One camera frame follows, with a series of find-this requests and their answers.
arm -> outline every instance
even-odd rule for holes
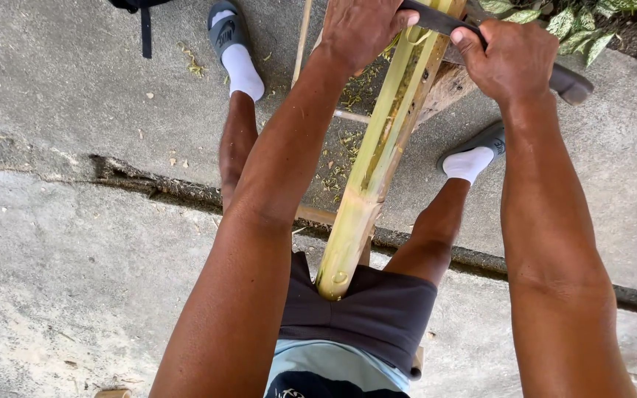
[[[502,233],[526,397],[636,397],[616,341],[616,298],[548,80],[558,41],[535,24],[459,29],[469,74],[500,105]]]
[[[399,4],[329,2],[323,41],[250,153],[150,397],[220,397],[229,386],[261,396],[287,296],[296,209],[348,77],[414,16],[395,14]]]

knife blade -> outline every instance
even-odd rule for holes
[[[415,10],[419,13],[417,25],[431,31],[451,35],[456,28],[466,28],[477,34],[481,40],[483,49],[488,47],[488,42],[481,34],[481,30],[473,25],[454,18],[446,13],[431,8],[415,0],[404,0],[399,9]],[[570,105],[579,105],[594,92],[594,85],[586,77],[567,69],[560,64],[554,64],[549,86]]]

person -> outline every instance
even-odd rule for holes
[[[166,347],[150,397],[405,397],[450,262],[464,200],[505,141],[502,235],[512,330],[526,397],[634,397],[616,342],[616,298],[597,253],[548,80],[558,41],[534,23],[487,20],[451,36],[502,125],[439,161],[447,182],[384,270],[359,266],[327,302],[292,253],[296,209],[314,176],[341,89],[408,25],[401,0],[329,0],[323,40],[258,135],[264,88],[239,9],[208,30],[231,79],[220,143],[224,217]]]

gray nike slide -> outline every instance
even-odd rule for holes
[[[470,151],[477,147],[491,148],[494,155],[491,163],[505,155],[505,126],[502,121],[489,126],[464,144],[443,154],[437,161],[437,169],[440,173],[444,173],[444,160],[447,157],[460,152]]]
[[[232,11],[235,15],[227,16],[215,25],[212,24],[213,16],[221,11]],[[210,7],[208,12],[208,38],[222,64],[223,52],[233,44],[240,44],[250,50],[250,40],[247,35],[247,24],[240,10],[227,0],[218,1]]]

foot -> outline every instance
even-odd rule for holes
[[[461,178],[473,184],[483,169],[504,154],[505,128],[499,122],[442,156],[437,167],[448,178]]]
[[[243,35],[237,31],[244,29],[243,24],[238,23],[237,18],[230,18],[233,16],[239,17],[240,15],[231,9],[223,9],[210,16],[211,29],[218,23],[222,23],[219,31],[209,32],[211,42],[216,48],[222,48],[228,41],[233,42],[234,38],[242,38]],[[230,76],[230,95],[235,91],[242,91],[250,95],[252,100],[256,102],[264,95],[265,85],[252,63],[252,57],[247,47],[243,44],[242,39],[238,41],[222,50],[220,62]]]

